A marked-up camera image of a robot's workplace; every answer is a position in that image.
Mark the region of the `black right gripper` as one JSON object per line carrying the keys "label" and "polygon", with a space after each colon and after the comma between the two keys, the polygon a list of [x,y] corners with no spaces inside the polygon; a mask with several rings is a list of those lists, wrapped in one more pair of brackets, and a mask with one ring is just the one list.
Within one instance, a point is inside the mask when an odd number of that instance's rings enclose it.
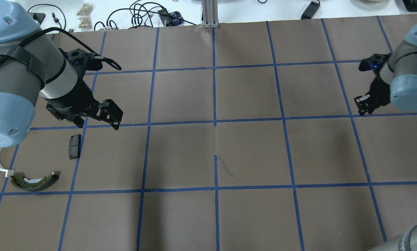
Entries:
{"label": "black right gripper", "polygon": [[355,97],[358,114],[371,114],[370,107],[386,106],[390,103],[390,85],[376,76],[370,84],[369,95]]}

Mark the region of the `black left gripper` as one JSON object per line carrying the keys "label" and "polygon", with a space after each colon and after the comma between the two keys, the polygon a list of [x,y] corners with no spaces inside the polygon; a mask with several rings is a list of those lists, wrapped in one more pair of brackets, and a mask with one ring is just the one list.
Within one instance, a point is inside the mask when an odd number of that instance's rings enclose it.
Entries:
{"label": "black left gripper", "polygon": [[70,121],[78,128],[84,127],[83,116],[97,116],[98,111],[98,119],[110,124],[114,130],[119,130],[123,118],[123,111],[114,100],[106,99],[99,103],[82,78],[78,78],[75,86],[67,94],[45,100],[54,108],[55,111],[51,113],[56,119]]}

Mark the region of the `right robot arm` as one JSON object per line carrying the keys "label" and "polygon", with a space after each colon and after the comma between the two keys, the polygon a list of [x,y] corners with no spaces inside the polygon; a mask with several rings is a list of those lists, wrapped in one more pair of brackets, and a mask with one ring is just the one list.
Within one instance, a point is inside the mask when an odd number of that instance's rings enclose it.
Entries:
{"label": "right robot arm", "polygon": [[[417,112],[417,24],[394,52],[363,59],[359,70],[375,74],[370,90],[354,98],[360,116],[390,103],[399,110]],[[417,225],[368,251],[417,251]]]}

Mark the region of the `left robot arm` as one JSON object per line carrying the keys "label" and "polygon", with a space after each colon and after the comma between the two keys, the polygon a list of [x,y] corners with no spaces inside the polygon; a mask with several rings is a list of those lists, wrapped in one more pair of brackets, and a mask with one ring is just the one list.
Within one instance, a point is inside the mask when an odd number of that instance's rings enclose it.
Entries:
{"label": "left robot arm", "polygon": [[17,2],[0,0],[0,148],[20,144],[35,117],[38,97],[57,119],[78,128],[84,117],[118,130],[123,111],[111,99],[97,101],[84,82],[88,70],[100,70],[103,57],[59,27],[42,30]]}

